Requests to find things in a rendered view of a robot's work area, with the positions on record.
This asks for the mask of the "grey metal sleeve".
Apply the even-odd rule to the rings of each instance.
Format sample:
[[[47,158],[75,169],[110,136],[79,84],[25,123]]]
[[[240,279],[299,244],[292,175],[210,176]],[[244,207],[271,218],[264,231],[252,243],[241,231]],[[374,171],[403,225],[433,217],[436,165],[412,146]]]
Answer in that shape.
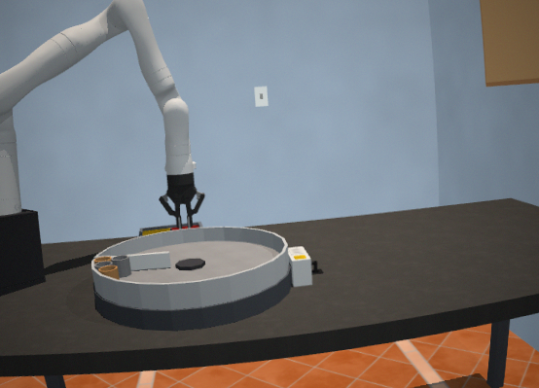
[[[113,262],[100,262],[100,263],[97,263],[94,265],[94,268],[96,268],[96,270],[99,270],[101,267],[103,266],[107,266],[107,265],[113,265]]]
[[[118,267],[120,278],[131,275],[129,256],[127,255],[116,256],[116,257],[113,257],[111,261],[113,262],[113,265],[116,265]]]

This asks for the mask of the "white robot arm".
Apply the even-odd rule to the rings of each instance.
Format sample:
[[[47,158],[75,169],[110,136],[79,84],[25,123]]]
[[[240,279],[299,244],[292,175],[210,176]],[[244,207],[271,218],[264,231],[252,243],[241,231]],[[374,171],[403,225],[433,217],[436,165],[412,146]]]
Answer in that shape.
[[[95,18],[63,30],[0,74],[0,216],[21,212],[13,108],[29,92],[127,30],[143,77],[163,115],[166,175],[189,174],[197,168],[191,156],[188,106],[162,58],[143,0],[113,0]]]

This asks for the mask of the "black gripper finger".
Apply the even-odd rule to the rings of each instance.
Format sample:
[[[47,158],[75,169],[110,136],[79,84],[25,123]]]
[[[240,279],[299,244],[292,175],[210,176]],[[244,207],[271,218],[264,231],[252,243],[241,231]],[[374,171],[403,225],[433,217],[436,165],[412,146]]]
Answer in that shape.
[[[189,200],[189,194],[187,192],[184,193],[186,209],[187,209],[188,228],[191,228],[193,226],[193,218],[192,218],[192,216],[198,212],[198,210],[199,210],[199,208],[200,208],[200,206],[201,206],[201,204],[202,204],[202,202],[204,200],[204,197],[205,197],[205,193],[200,193],[198,191],[197,191],[196,195],[197,195],[198,202],[197,202],[197,204],[195,206],[195,209],[192,209],[191,208],[191,203],[190,203],[190,200]]]
[[[165,194],[165,195],[163,195],[163,196],[161,196],[159,198],[159,201],[161,202],[162,206],[167,211],[167,213],[170,216],[175,216],[177,228],[181,229],[182,228],[182,220],[181,220],[181,216],[180,216],[179,193],[175,193],[174,200],[175,200],[175,211],[172,210],[170,205],[167,203],[168,202],[167,194]]]

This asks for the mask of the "white round turntable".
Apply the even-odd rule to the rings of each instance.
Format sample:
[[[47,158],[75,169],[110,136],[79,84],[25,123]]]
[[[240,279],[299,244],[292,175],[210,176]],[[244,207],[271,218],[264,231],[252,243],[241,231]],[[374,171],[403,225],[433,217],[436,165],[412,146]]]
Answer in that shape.
[[[120,255],[129,256],[130,276],[118,280],[94,268],[94,259]],[[97,310],[122,326],[152,331],[206,329],[255,316],[279,304],[292,284],[312,285],[312,274],[324,273],[303,246],[288,248],[274,232],[239,227],[139,236],[97,254],[91,269]]]

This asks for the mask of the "bronze bushing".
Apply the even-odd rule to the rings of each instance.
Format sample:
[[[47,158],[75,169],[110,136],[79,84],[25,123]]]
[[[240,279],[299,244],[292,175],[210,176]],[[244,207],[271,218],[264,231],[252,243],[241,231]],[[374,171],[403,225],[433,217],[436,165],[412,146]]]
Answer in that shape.
[[[96,259],[94,259],[94,264],[100,263],[101,261],[103,261],[103,262],[107,262],[107,261],[112,262],[111,259],[112,259],[111,257],[100,257],[100,258],[96,258]],[[107,260],[107,261],[106,261],[106,260]]]
[[[98,270],[101,274],[120,280],[118,267],[115,265],[103,266]]]

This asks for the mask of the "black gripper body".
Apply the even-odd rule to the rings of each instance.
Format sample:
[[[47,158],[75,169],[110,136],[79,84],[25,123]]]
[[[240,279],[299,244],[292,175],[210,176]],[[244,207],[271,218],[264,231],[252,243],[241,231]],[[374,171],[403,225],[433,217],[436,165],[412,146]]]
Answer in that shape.
[[[194,181],[194,172],[181,175],[166,175],[167,178],[167,196],[175,203],[174,195],[179,193],[179,205],[186,204],[184,193],[189,194],[190,202],[197,193]],[[170,187],[169,187],[170,186]]]

